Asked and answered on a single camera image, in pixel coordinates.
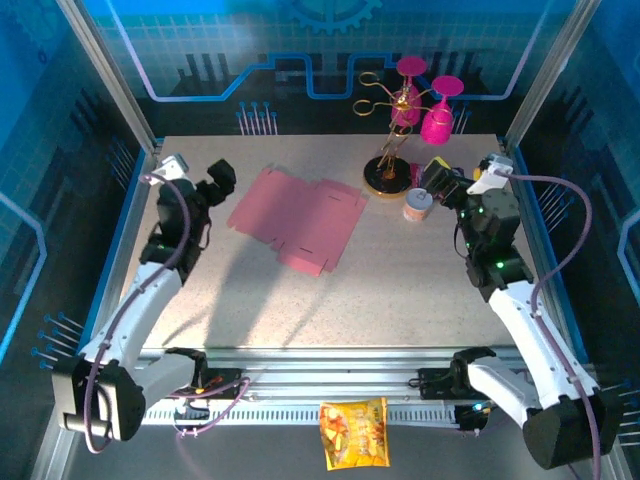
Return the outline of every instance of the small cup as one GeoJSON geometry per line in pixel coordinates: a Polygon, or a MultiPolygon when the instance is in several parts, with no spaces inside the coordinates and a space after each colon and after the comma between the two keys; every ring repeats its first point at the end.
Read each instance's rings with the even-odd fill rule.
{"type": "Polygon", "coordinates": [[[424,188],[412,188],[405,198],[402,214],[410,222],[420,222],[427,218],[432,206],[431,194],[424,188]]]}

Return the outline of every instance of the round black base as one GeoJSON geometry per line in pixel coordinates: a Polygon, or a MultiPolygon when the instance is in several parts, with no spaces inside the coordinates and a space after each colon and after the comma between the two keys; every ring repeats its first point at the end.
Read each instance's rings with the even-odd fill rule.
{"type": "Polygon", "coordinates": [[[404,191],[411,187],[411,167],[401,158],[394,161],[393,178],[385,178],[384,173],[387,170],[386,162],[378,168],[382,157],[376,157],[370,160],[364,167],[364,181],[367,187],[381,197],[398,197],[404,191]]]}

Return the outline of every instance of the blue glass wall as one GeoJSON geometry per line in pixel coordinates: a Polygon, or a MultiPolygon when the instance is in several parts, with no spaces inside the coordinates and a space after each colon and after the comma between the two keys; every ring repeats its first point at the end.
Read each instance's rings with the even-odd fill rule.
{"type": "Polygon", "coordinates": [[[138,147],[54,0],[0,2],[0,65],[5,480],[28,478],[53,406],[47,367],[73,351],[44,316],[84,324],[138,147]]]}
{"type": "Polygon", "coordinates": [[[357,82],[391,88],[395,62],[420,55],[423,86],[466,85],[467,133],[504,133],[573,2],[569,0],[88,0],[157,135],[239,134],[240,102],[268,102],[283,133],[384,131],[354,117],[357,82]]]}
{"type": "MultiPolygon", "coordinates": [[[[568,178],[591,198],[591,234],[564,270],[564,283],[591,361],[605,376],[632,378],[636,388],[640,377],[638,25],[637,3],[602,2],[521,144],[531,173],[568,178]]],[[[584,208],[570,192],[545,194],[545,188],[536,186],[546,223],[541,228],[549,232],[561,260],[582,229],[584,208]]]]}

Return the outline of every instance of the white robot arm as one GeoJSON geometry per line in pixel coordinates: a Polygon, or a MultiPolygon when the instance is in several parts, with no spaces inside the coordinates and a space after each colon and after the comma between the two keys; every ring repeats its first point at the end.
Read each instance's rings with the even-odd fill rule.
{"type": "Polygon", "coordinates": [[[504,189],[512,171],[510,159],[491,154],[480,163],[475,181],[439,157],[423,172],[427,191],[456,211],[468,250],[469,279],[507,327],[535,384],[507,368],[490,348],[479,347],[456,353],[446,388],[459,396],[486,395],[522,428],[530,453],[549,469],[592,456],[589,422],[576,384],[593,408],[602,454],[613,446],[623,407],[617,395],[603,392],[578,363],[543,303],[530,304],[533,276],[512,245],[520,224],[518,200],[504,189]]]}
{"type": "Polygon", "coordinates": [[[129,440],[148,406],[183,387],[201,388],[215,374],[207,367],[204,353],[190,349],[169,349],[148,367],[134,368],[151,329],[200,257],[200,241],[210,226],[209,209],[234,191],[235,173],[225,160],[207,171],[213,183],[194,185],[186,172],[180,155],[168,157],[153,172],[172,182],[184,205],[171,188],[161,187],[159,228],[149,237],[129,291],[94,338],[77,355],[61,358],[52,371],[56,413],[62,428],[85,432],[90,428],[92,435],[129,440]],[[189,215],[187,231],[185,211],[189,215]],[[90,385],[88,377],[96,366],[98,373],[90,385]],[[85,400],[89,401],[89,396],[91,418],[87,420],[85,400]]]}

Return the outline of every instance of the snack bag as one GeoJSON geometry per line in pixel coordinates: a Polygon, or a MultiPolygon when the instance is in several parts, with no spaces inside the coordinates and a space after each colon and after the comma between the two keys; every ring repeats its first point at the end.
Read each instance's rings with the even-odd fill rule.
{"type": "Polygon", "coordinates": [[[386,398],[323,403],[320,406],[320,435],[327,470],[391,466],[386,398]]]}

